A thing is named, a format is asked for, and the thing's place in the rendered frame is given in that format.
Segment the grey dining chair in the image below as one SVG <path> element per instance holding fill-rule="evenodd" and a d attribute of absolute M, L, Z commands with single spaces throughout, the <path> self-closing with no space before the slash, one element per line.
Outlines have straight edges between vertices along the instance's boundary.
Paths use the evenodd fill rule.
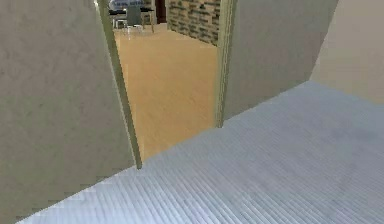
<path fill-rule="evenodd" d="M 124 29 L 127 33 L 133 28 L 141 32 L 143 26 L 140 7 L 133 5 L 120 10 L 118 16 L 115 18 L 115 26 Z"/>

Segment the black dining table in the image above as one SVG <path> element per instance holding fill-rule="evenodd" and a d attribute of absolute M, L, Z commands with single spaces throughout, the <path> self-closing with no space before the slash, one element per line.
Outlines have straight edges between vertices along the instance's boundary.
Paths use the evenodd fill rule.
<path fill-rule="evenodd" d="M 142 18 L 142 26 L 143 30 L 145 29 L 146 25 L 149 24 L 151 28 L 151 32 L 154 32 L 154 10 L 151 8 L 146 7 L 140 7 L 141 9 L 141 18 Z M 112 20 L 112 27 L 114 29 L 119 29 L 115 26 L 115 18 L 118 16 L 120 10 L 110 10 L 109 15 Z"/>

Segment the dark red room door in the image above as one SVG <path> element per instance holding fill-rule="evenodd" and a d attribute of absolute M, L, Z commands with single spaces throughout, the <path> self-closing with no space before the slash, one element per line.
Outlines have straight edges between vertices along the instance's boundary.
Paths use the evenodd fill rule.
<path fill-rule="evenodd" d="M 166 1 L 165 0 L 155 0 L 155 8 L 156 8 L 156 18 L 157 23 L 165 23 L 166 22 Z"/>

